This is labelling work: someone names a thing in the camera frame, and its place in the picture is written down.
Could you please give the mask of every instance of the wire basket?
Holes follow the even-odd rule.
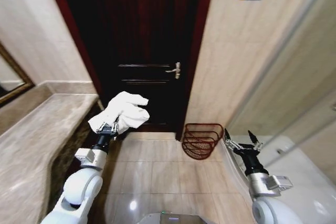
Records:
[[[223,127],[218,123],[188,123],[185,125],[182,148],[193,159],[206,159],[223,134]]]

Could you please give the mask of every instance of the shower enclosure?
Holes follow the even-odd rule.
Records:
[[[311,1],[228,130],[264,143],[259,160],[291,179],[280,199],[304,223],[336,223],[336,0]]]

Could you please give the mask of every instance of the door frame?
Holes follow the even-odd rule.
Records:
[[[81,58],[89,72],[89,75],[92,79],[93,85],[96,88],[98,95],[102,95],[102,86],[98,79],[95,69],[93,68],[90,56],[86,49],[86,46],[81,38],[79,29],[76,25],[76,21],[71,13],[70,7],[68,5],[67,0],[56,0],[56,3],[63,15],[65,23],[68,26],[70,34],[78,48],[78,51],[81,55]],[[199,50],[201,48],[202,38],[204,27],[206,23],[206,17],[208,13],[210,5],[210,0],[198,0],[196,17],[195,17],[195,26],[192,34],[192,44],[190,55],[188,57],[188,69],[186,69],[186,81],[185,87],[182,94],[179,94],[179,97],[182,99],[181,101],[181,115],[177,117],[176,122],[176,139],[180,140],[182,137],[183,129],[184,129],[184,121],[187,114],[188,103],[191,94],[191,88],[193,85]]]

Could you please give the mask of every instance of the tiled floor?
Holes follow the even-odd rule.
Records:
[[[196,161],[175,140],[113,142],[89,223],[133,224],[160,211],[200,215],[217,224],[254,223],[219,148]]]

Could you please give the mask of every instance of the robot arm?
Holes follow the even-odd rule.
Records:
[[[89,210],[103,183],[101,172],[106,162],[110,140],[118,135],[118,121],[112,126],[103,123],[97,133],[99,138],[96,145],[91,149],[80,148],[75,153],[83,169],[69,176],[62,195],[41,224],[87,223]]]
[[[253,144],[237,144],[225,129],[224,143],[243,159],[255,220],[258,224],[302,224],[286,204],[275,198],[281,196],[282,191],[292,188],[293,184],[286,176],[269,175],[257,157],[261,144],[251,131],[248,134]]]

